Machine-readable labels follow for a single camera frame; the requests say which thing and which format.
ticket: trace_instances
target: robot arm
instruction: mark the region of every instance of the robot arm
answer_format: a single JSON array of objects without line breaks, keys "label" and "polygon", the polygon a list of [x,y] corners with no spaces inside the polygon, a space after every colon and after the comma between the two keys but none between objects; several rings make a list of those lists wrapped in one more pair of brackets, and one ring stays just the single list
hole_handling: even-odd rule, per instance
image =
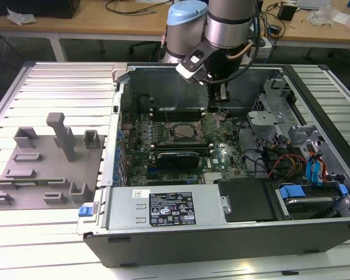
[{"label": "robot arm", "polygon": [[258,44],[252,61],[237,72],[243,54],[253,45],[253,42],[246,44],[252,23],[254,39],[258,42],[260,23],[255,0],[210,0],[204,38],[176,68],[186,80],[196,79],[207,84],[209,108],[230,100],[226,91],[228,82],[253,63]]}]

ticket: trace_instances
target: metal slotted platform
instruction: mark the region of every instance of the metal slotted platform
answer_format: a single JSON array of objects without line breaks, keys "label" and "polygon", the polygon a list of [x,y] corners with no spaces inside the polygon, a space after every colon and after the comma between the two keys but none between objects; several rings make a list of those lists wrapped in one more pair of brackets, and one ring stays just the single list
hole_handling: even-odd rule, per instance
[{"label": "metal slotted platform", "polygon": [[74,135],[94,129],[107,136],[112,68],[107,63],[24,67],[0,104],[0,174],[16,146],[13,136],[19,126],[33,127],[37,135],[54,135],[46,124],[50,112],[64,113],[64,124]]},{"label": "metal slotted platform", "polygon": [[[23,68],[0,104],[0,173],[17,127],[34,125],[38,134],[53,135],[43,118],[55,108],[62,108],[75,134],[94,129],[107,135],[112,67],[39,63]],[[0,280],[350,279],[350,241],[321,254],[108,269],[76,234],[77,221],[77,209],[0,211]],[[288,271],[299,275],[283,275]]]},{"label": "metal slotted platform", "polygon": [[[317,65],[293,67],[350,145],[350,91],[329,70],[322,70]],[[312,118],[303,103],[298,100],[296,105],[304,120],[312,124]]]}]

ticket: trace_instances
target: blue latch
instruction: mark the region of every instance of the blue latch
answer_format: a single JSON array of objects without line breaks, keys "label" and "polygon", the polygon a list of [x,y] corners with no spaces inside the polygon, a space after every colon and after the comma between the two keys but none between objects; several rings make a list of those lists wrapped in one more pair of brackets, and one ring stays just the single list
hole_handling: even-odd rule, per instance
[{"label": "blue latch", "polygon": [[282,198],[288,197],[305,197],[305,192],[300,185],[285,185],[280,188]]},{"label": "blue latch", "polygon": [[93,206],[81,206],[78,212],[79,217],[92,217],[93,216]]},{"label": "blue latch", "polygon": [[339,191],[341,192],[343,197],[349,193],[348,189],[346,188],[346,186],[344,184],[338,185],[338,188],[339,188]]}]

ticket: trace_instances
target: table leg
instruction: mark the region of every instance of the table leg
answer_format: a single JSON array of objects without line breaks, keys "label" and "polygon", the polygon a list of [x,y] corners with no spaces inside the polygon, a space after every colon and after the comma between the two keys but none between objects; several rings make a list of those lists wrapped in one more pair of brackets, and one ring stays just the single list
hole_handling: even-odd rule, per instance
[{"label": "table leg", "polygon": [[59,38],[49,38],[54,56],[56,57],[57,62],[66,62],[67,56],[64,47],[62,46]]},{"label": "table leg", "polygon": [[314,48],[307,48],[306,51],[303,54],[304,58],[310,58],[311,52],[313,51]]},{"label": "table leg", "polygon": [[106,49],[105,49],[104,40],[99,40],[99,46],[100,46],[100,52],[105,53]]}]

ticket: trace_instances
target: white paper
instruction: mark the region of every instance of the white paper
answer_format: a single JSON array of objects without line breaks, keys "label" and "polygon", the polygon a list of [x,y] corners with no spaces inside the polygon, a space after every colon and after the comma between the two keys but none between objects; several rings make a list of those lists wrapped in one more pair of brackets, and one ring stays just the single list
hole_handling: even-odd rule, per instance
[{"label": "white paper", "polygon": [[132,198],[149,198],[150,190],[133,190]]},{"label": "white paper", "polygon": [[350,15],[347,15],[346,13],[338,13],[334,17],[332,17],[333,22],[340,23],[344,25],[347,20],[350,19]]},{"label": "white paper", "polygon": [[8,10],[8,16],[6,16],[7,19],[9,19],[11,22],[14,22],[17,25],[25,25],[28,23],[36,23],[36,19],[34,15],[28,14],[28,15],[23,15],[21,13],[15,13],[12,10]]}]

